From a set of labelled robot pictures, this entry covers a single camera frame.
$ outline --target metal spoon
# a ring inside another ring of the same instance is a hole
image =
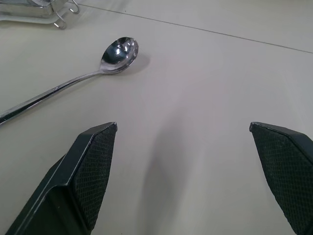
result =
[[[80,77],[76,77],[55,88],[50,89],[22,104],[19,104],[0,115],[0,125],[21,115],[43,101],[53,97],[68,87],[97,75],[113,75],[127,69],[138,55],[138,43],[134,38],[123,37],[113,42],[101,58],[100,69]]]

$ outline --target white countertop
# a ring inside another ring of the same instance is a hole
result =
[[[0,112],[97,70],[119,37],[139,43],[128,70],[78,84],[0,128],[0,232],[77,135],[116,121],[93,235],[294,234],[267,186],[249,125],[313,137],[313,55],[127,14],[82,6],[67,14],[66,30],[0,22]],[[280,43],[279,32],[268,42],[313,51],[295,43],[292,30],[292,43]]]

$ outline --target spoon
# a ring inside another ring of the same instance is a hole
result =
[[[138,43],[134,38],[123,37],[113,42],[104,52],[101,58],[100,69],[86,75],[76,77],[55,88],[50,89],[24,103],[21,103],[0,114],[0,125],[16,118],[29,109],[39,105],[43,101],[53,97],[57,93],[69,88],[76,83],[97,75],[113,75],[127,69],[138,55]]]

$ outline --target spoon handle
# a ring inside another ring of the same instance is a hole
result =
[[[39,105],[40,103],[42,103],[43,101],[55,96],[57,93],[65,90],[66,88],[69,88],[73,85],[75,85],[76,83],[79,83],[81,81],[84,81],[88,78],[94,77],[96,75],[100,75],[102,74],[102,72],[100,71],[96,71],[96,72],[92,72],[92,73],[88,73],[86,75],[82,75],[79,77],[76,77],[72,80],[69,80],[55,88],[52,88],[28,101],[25,101],[24,103],[21,103],[11,109],[8,109],[7,111],[5,111],[4,113],[0,114],[0,126],[3,125],[4,123],[6,123],[9,120],[12,120],[14,118],[16,118],[17,116],[21,115],[22,113],[30,110],[31,108]]]

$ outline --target diamond pattern grip surface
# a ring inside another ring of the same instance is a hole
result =
[[[313,165],[286,136],[254,126],[252,134],[269,188],[297,235],[313,219]]]
[[[116,129],[111,126],[92,140],[73,178],[73,190],[89,229],[93,229],[107,188]]]

